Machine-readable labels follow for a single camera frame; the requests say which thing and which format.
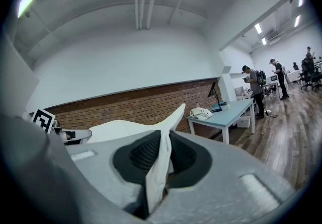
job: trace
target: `black shirt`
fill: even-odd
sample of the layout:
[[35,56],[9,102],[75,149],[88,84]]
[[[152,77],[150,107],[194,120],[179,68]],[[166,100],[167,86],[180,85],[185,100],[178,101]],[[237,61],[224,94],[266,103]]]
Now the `black shirt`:
[[276,68],[276,70],[281,70],[279,73],[277,73],[277,77],[278,78],[284,77],[283,68],[282,68],[282,65],[279,62],[276,63],[275,68]]

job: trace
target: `storage box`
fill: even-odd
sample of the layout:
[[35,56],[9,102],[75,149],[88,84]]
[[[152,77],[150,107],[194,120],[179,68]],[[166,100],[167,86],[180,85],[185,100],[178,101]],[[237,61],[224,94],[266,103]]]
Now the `storage box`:
[[240,117],[239,120],[237,120],[237,127],[249,128],[250,124],[251,124],[250,116]]

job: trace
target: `jeans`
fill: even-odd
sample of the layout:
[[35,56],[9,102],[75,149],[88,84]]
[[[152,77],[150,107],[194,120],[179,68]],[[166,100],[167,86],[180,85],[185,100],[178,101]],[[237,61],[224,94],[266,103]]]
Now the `jeans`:
[[264,104],[262,100],[262,93],[254,94],[254,99],[256,101],[256,104],[259,108],[259,115],[262,117],[264,116]]
[[287,91],[286,91],[286,87],[284,85],[284,76],[278,76],[278,81],[280,83],[281,89],[282,89],[282,93],[283,93],[283,97],[287,97]]

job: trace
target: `desk lamp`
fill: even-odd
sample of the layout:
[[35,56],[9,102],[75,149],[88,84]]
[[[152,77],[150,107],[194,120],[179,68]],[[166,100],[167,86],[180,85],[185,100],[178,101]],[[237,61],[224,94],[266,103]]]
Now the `desk lamp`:
[[219,104],[219,109],[213,109],[213,110],[211,110],[212,113],[222,111],[222,108],[220,106],[220,101],[219,101],[218,95],[217,95],[216,90],[215,90],[215,85],[216,85],[216,82],[213,82],[212,83],[212,86],[211,86],[211,89],[210,89],[210,92],[208,94],[208,97],[213,96],[213,95],[216,96],[216,99],[217,99],[218,104]]

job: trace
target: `blue table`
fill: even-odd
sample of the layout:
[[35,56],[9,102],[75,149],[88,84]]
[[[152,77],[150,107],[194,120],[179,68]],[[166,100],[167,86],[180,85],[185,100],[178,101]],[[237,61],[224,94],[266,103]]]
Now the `blue table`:
[[219,128],[222,130],[222,138],[223,142],[229,143],[229,132],[228,128],[237,121],[240,116],[248,109],[251,110],[251,128],[252,133],[255,133],[255,114],[254,114],[254,106],[253,100],[241,100],[241,101],[232,101],[230,102],[230,109],[222,110],[220,112],[212,113],[212,117],[206,120],[199,120],[197,118],[188,117],[190,132],[195,134],[195,130],[193,128],[193,123],[198,123],[201,125],[211,126],[215,128]]

